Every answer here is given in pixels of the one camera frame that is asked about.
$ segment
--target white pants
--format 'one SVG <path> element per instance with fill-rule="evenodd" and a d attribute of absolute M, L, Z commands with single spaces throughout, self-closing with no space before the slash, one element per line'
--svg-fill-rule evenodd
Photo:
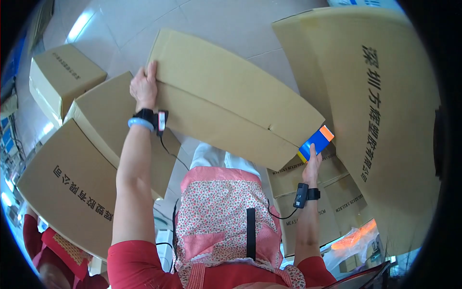
<path fill-rule="evenodd" d="M 226 167 L 229 169 L 241 169 L 258 176 L 261 179 L 253 162 L 244 160 L 241 157 L 225 152 L 219 148 L 212 147 L 205 142 L 200 142 L 194 152 L 190 169 L 196 166 L 215 166 Z"/>

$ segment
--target plastic bag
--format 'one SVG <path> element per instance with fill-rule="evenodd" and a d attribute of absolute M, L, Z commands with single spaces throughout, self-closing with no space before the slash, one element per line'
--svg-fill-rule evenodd
<path fill-rule="evenodd" d="M 361 228 L 351 228 L 341 240 L 333 243 L 330 251 L 324 254 L 324 263 L 328 271 L 332 271 L 342 261 L 358 254 L 362 264 L 366 262 L 367 247 L 377 238 L 378 230 L 372 219 Z"/>

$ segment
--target black wrist strap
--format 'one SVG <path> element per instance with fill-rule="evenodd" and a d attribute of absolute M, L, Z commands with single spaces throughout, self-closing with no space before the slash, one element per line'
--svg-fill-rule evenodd
<path fill-rule="evenodd" d="M 149 121 L 154 127 L 156 123 L 154 122 L 154 112 L 148 108 L 143 108 L 139 112 L 135 113 L 133 117 L 141 118 Z"/>
<path fill-rule="evenodd" d="M 299 183 L 293 206 L 302 209 L 305 207 L 306 201 L 319 200 L 320 198 L 321 192 L 317 188 L 310 189 L 307 184 Z"/>
<path fill-rule="evenodd" d="M 308 189 L 306 194 L 306 200 L 319 200 L 321 198 L 321 192 L 317 188 Z"/>
<path fill-rule="evenodd" d="M 149 121 L 154 126 L 157 136 L 162 136 L 167 124 L 167 118 L 169 117 L 169 111 L 159 110 L 157 113 L 154 113 L 148 108 L 143 108 L 135 113 L 133 117 Z"/>

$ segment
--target cardboard box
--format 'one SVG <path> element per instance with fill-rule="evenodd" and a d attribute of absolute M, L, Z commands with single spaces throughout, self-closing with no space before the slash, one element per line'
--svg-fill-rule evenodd
<path fill-rule="evenodd" d="M 72 101 L 106 79 L 106 73 L 71 44 L 34 56 L 29 89 L 38 106 L 58 128 Z"/>
<path fill-rule="evenodd" d="M 29 205 L 61 236 L 106 260 L 116 169 L 70 120 L 43 145 L 18 181 Z"/>
<path fill-rule="evenodd" d="M 339 264 L 340 273 L 348 273 L 349 271 L 354 270 L 356 267 L 361 265 L 362 264 L 358 258 L 358 255 L 354 254 Z"/>
<path fill-rule="evenodd" d="M 127 121 L 135 113 L 136 100 L 129 91 L 132 78 L 128 71 L 89 90 L 72 103 L 65 119 L 72 118 L 115 168 L 128 134 Z M 181 144 L 170 129 L 165 130 L 162 140 L 170 153 L 178 155 Z M 165 197 L 176 159 L 165 151 L 156 134 L 151 134 L 151 147 L 151 193 L 155 200 Z"/>
<path fill-rule="evenodd" d="M 168 127 L 263 167 L 282 168 L 324 121 L 273 76 L 197 37 L 160 30 L 152 60 Z"/>
<path fill-rule="evenodd" d="M 273 28 L 302 96 L 326 119 L 330 107 L 338 157 L 373 212 L 388 255 L 420 247 L 440 187 L 433 163 L 440 100 L 410 21 L 387 9 L 321 8 Z"/>
<path fill-rule="evenodd" d="M 330 143 L 322 152 L 323 161 L 318 176 L 321 198 L 318 200 L 320 223 L 319 245 L 327 244 L 348 233 L 352 227 L 359 228 L 372 216 L 368 211 L 357 185 L 335 154 Z M 278 172 L 268 170 L 274 204 L 281 217 L 289 216 L 295 208 L 293 201 L 298 183 L 303 182 L 305 165 L 295 156 Z M 280 220 L 284 255 L 295 253 L 295 237 L 300 210 L 289 219 Z"/>

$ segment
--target black apron strap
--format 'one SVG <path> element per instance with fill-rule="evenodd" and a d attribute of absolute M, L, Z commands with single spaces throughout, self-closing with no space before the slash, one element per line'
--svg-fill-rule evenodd
<path fill-rule="evenodd" d="M 255 261 L 256 237 L 255 237 L 255 208 L 247 209 L 247 257 Z"/>

